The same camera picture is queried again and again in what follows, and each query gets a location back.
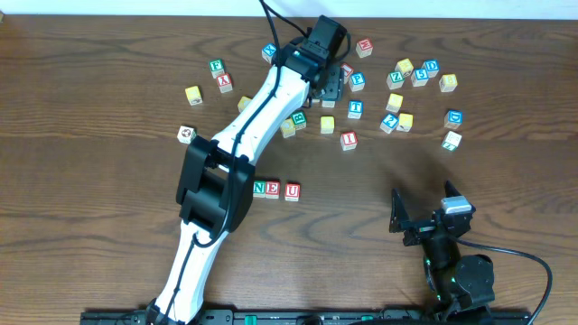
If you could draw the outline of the red E wooden block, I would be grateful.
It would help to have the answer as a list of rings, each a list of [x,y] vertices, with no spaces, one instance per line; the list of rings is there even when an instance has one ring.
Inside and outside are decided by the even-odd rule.
[[[280,197],[281,183],[279,181],[266,181],[265,195],[267,199],[278,199]]]

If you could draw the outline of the yellow block centre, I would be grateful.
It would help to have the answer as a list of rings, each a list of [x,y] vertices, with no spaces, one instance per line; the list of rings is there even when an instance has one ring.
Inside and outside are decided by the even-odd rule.
[[[333,116],[322,116],[320,118],[320,129],[322,134],[332,134],[335,128]]]

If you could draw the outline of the red Y wooden block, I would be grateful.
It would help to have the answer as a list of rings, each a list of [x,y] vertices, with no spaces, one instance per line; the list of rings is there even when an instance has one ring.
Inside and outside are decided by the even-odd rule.
[[[218,82],[221,93],[227,93],[233,90],[232,79],[228,73],[217,76],[216,81]]]

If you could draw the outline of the blue D wooden block upper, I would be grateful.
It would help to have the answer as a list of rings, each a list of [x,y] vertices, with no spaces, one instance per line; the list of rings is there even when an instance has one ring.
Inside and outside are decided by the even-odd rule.
[[[438,60],[425,60],[422,68],[427,72],[429,79],[433,79],[440,71]]]

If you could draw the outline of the blue 2 wooden block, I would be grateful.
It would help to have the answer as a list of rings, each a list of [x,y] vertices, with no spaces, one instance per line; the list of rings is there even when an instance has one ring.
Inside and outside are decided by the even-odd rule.
[[[391,134],[396,128],[399,123],[399,119],[394,114],[387,114],[380,124],[380,129],[384,131],[386,134]]]

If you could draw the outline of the red U wooden block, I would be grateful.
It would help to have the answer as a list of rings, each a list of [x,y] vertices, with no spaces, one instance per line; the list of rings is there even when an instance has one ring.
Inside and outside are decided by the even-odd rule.
[[[285,184],[284,199],[287,201],[298,201],[301,196],[301,185],[299,183],[287,182]]]

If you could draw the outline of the yellow block top right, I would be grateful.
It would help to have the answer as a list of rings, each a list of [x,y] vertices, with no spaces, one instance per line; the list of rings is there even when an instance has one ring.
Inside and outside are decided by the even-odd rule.
[[[403,78],[409,77],[414,70],[414,65],[409,59],[402,59],[396,63],[395,71],[402,74]]]

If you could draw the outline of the yellow block beside B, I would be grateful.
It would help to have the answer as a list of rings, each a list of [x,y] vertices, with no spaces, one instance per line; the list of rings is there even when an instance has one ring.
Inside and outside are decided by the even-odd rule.
[[[285,121],[280,126],[280,130],[283,138],[289,138],[295,136],[296,134],[295,124],[291,118],[285,119]]]

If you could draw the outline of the blue d wooden block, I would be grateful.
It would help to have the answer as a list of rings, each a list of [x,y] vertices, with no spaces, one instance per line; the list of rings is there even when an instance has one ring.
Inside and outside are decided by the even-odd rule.
[[[425,60],[422,68],[427,72],[429,79],[433,79],[440,71],[438,60]]]
[[[456,130],[463,122],[463,113],[459,110],[449,110],[444,118],[444,126],[448,129]]]

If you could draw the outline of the white green wooden block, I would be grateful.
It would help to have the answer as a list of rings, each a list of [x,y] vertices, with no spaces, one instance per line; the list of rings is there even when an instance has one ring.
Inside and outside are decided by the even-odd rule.
[[[442,148],[448,151],[455,151],[461,142],[462,136],[456,132],[449,131],[442,141]]]

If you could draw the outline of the green N wooden block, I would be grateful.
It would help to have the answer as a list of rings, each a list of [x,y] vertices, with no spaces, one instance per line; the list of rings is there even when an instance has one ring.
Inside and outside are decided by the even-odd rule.
[[[266,181],[254,181],[253,197],[264,198],[266,196]]]

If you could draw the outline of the blue T wooden block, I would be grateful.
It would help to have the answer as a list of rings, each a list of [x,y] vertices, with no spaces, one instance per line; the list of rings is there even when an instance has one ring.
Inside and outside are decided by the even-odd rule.
[[[349,119],[361,119],[364,111],[364,104],[362,101],[351,100],[348,107]]]

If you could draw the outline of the red i wooden block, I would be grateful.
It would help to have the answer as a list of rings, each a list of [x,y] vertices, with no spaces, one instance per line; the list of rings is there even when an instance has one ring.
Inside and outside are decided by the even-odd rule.
[[[342,63],[340,67],[343,71],[343,82],[347,84],[349,82],[350,76],[354,72],[354,69],[347,63]]]
[[[358,138],[355,132],[344,132],[340,135],[340,145],[343,151],[353,150],[358,145]]]

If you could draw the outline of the yellow wooden block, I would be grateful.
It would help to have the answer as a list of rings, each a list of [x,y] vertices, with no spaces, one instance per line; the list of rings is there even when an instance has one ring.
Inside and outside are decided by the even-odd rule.
[[[242,96],[241,99],[238,101],[238,112],[243,112],[247,106],[250,104],[252,99],[250,97]]]
[[[193,86],[185,89],[186,98],[191,106],[202,103],[202,95],[198,86]]]

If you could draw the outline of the yellow block beside 2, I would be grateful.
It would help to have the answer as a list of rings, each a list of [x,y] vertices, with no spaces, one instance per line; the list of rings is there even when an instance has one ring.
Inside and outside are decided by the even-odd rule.
[[[400,113],[398,116],[397,131],[409,132],[413,127],[414,116],[412,114]]]

